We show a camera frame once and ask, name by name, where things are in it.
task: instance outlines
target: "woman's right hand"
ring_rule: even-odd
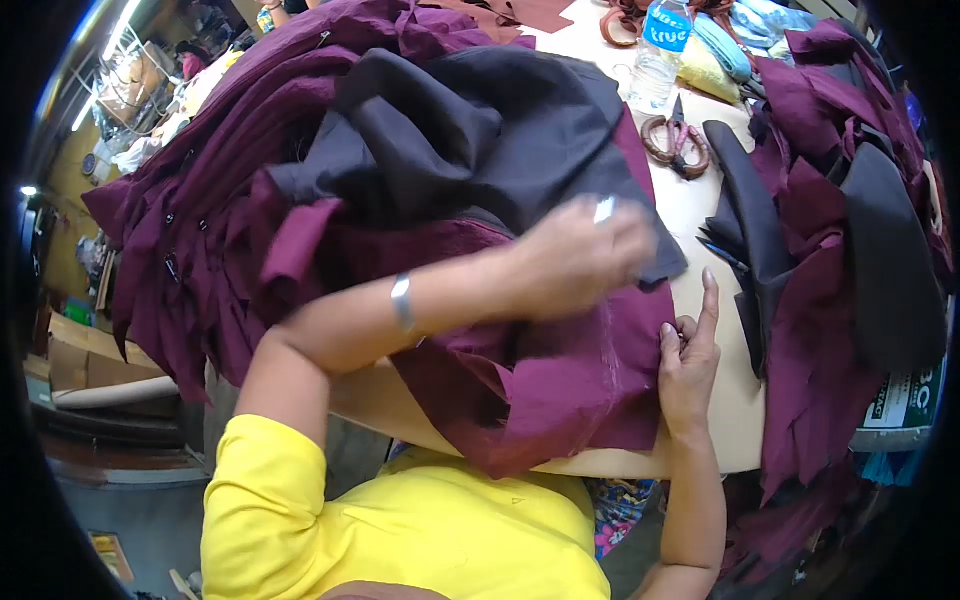
[[[710,269],[704,269],[703,282],[700,320],[677,319],[680,335],[669,323],[660,328],[660,409],[674,438],[708,432],[707,408],[720,364],[715,342],[720,292]]]
[[[647,210],[617,200],[610,216],[597,223],[600,200],[585,194],[561,204],[497,253],[506,316],[543,321],[576,314],[614,290],[636,285],[657,254]]]

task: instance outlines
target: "purple fabric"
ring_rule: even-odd
[[[771,129],[752,155],[776,198],[787,246],[800,261],[772,328],[763,502],[784,480],[799,475],[807,484],[842,459],[886,374],[857,356],[844,196],[813,165],[823,168],[840,155],[853,159],[857,127],[867,124],[893,141],[921,219],[929,210],[923,147],[903,99],[889,93],[866,50],[831,20],[810,32],[787,32],[787,39],[797,68],[757,59]],[[825,68],[850,61],[863,75],[865,91]],[[935,262],[939,257],[947,264],[936,242],[931,238]]]
[[[804,549],[811,536],[836,522],[844,506],[855,495],[861,480],[846,461],[825,469],[813,486],[782,506],[772,504],[744,515],[731,514],[727,551],[721,568],[721,585],[732,569],[752,556],[757,558],[737,583],[763,581]],[[725,486],[730,496],[730,489]]]
[[[373,234],[338,220],[337,199],[293,207],[263,168],[297,159],[336,78],[367,50],[395,47],[420,63],[489,44],[468,17],[412,0],[335,0],[257,42],[167,148],[84,195],[124,249],[113,298],[120,348],[129,331],[184,399],[205,401],[206,357],[241,385],[267,328],[305,302],[508,243],[467,220]],[[653,199],[632,118],[621,120],[614,140]],[[454,446],[503,476],[588,445],[652,449],[664,321],[673,321],[668,284],[649,294],[622,291],[562,323],[454,332],[395,362]],[[509,338],[519,341],[508,360]]]

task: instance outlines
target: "yellow shirt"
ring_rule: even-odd
[[[324,502],[325,475],[323,451],[301,433],[230,421],[204,498],[206,600],[316,600],[350,581],[452,600],[610,598],[579,478],[493,481],[423,448],[335,502]]]

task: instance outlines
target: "silver bangle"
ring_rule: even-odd
[[[390,290],[390,298],[394,301],[396,319],[404,333],[411,333],[417,323],[410,308],[410,274],[401,273],[396,276],[394,288]]]

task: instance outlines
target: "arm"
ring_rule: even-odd
[[[260,4],[264,5],[264,8],[267,10],[267,13],[270,15],[270,18],[274,21],[274,29],[283,25],[290,20],[290,13],[283,7],[283,2],[281,0],[256,0]]]
[[[704,269],[699,323],[677,320],[660,333],[660,405],[670,431],[670,501],[660,563],[634,600],[700,600],[716,582],[726,545],[727,506],[707,426],[707,407],[720,360],[714,343],[719,314],[717,284]]]
[[[512,246],[416,269],[409,296],[414,332],[399,326],[392,277],[310,302],[261,340],[236,414],[281,422],[323,447],[331,378],[422,336],[589,309],[631,282],[656,251],[638,205],[621,203],[599,226],[595,212],[595,199],[574,200]]]

